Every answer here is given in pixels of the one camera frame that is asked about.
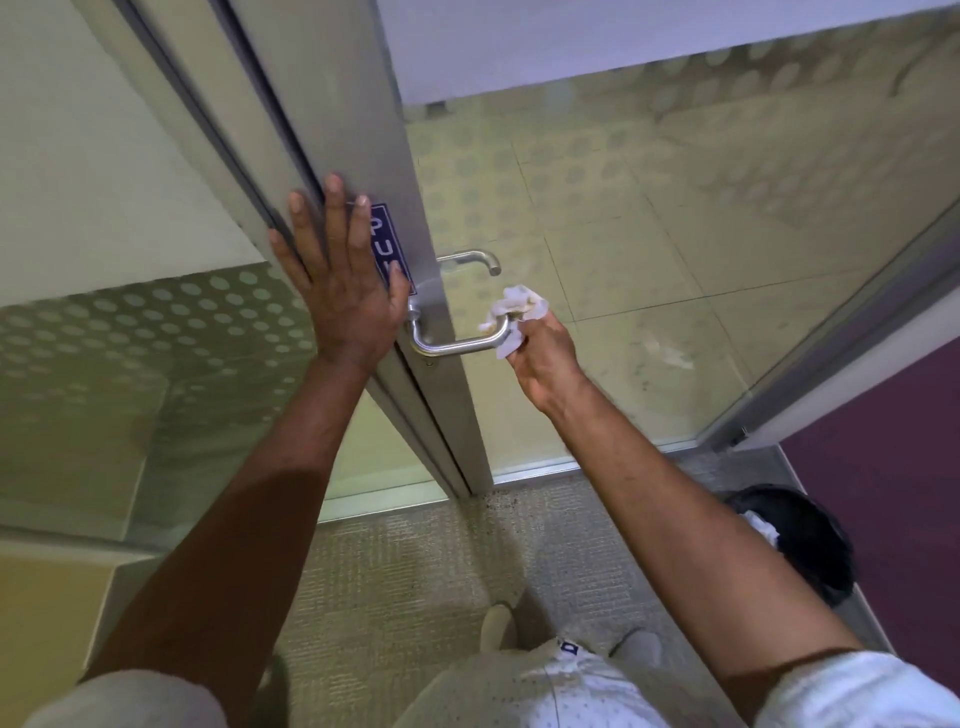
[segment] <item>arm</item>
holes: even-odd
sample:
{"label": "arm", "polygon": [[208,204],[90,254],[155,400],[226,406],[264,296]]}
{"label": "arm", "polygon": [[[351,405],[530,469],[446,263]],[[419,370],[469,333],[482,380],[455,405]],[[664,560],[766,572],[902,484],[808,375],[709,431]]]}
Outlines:
{"label": "arm", "polygon": [[337,448],[393,345],[409,284],[390,295],[370,247],[370,201],[348,226],[343,183],[326,181],[329,262],[303,198],[290,198],[303,265],[276,231],[276,257],[310,311],[319,353],[274,427],[133,600],[84,680],[149,669],[208,688],[230,725],[252,704],[293,602]]}
{"label": "arm", "polygon": [[667,611],[747,721],[787,671],[863,649],[792,567],[664,457],[577,364],[552,313],[508,356]]}

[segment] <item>purple wall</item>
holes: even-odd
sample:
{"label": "purple wall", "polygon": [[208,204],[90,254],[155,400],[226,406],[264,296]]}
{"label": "purple wall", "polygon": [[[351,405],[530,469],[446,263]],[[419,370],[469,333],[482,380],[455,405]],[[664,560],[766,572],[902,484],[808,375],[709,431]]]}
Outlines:
{"label": "purple wall", "polygon": [[960,339],[783,449],[850,533],[860,586],[894,648],[960,692]]}

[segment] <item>white tissue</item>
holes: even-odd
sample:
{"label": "white tissue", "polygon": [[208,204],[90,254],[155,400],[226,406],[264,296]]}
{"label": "white tissue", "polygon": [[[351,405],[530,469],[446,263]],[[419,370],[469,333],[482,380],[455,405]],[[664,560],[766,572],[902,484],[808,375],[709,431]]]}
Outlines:
{"label": "white tissue", "polygon": [[746,513],[741,513],[740,515],[747,519],[747,523],[753,526],[754,531],[765,538],[770,546],[773,548],[777,547],[777,541],[780,540],[780,532],[777,530],[776,526],[765,521],[753,511],[747,511]]}
{"label": "white tissue", "polygon": [[503,289],[503,298],[490,307],[487,321],[480,325],[480,330],[490,333],[496,328],[496,317],[508,313],[520,314],[510,319],[510,334],[507,340],[496,348],[496,358],[505,358],[520,348],[523,343],[523,334],[520,333],[517,320],[533,321],[541,319],[550,309],[547,300],[531,291],[525,285],[512,285]]}

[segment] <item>right hand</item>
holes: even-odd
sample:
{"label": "right hand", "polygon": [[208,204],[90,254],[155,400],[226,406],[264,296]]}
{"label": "right hand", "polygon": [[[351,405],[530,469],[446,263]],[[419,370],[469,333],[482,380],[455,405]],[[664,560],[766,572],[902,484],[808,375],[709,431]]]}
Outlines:
{"label": "right hand", "polygon": [[508,354],[520,389],[547,417],[559,414],[564,401],[587,382],[570,332],[552,311],[534,321],[521,321],[526,336],[520,348]]}

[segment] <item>sleeve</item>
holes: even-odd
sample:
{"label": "sleeve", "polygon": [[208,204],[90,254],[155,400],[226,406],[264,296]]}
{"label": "sleeve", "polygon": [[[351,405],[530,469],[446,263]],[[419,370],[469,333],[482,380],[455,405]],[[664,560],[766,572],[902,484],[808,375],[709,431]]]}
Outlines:
{"label": "sleeve", "polygon": [[755,726],[782,725],[960,726],[960,699],[894,655],[851,652],[780,680]]}
{"label": "sleeve", "polygon": [[23,728],[227,728],[209,690],[179,677],[125,670],[81,683]]}

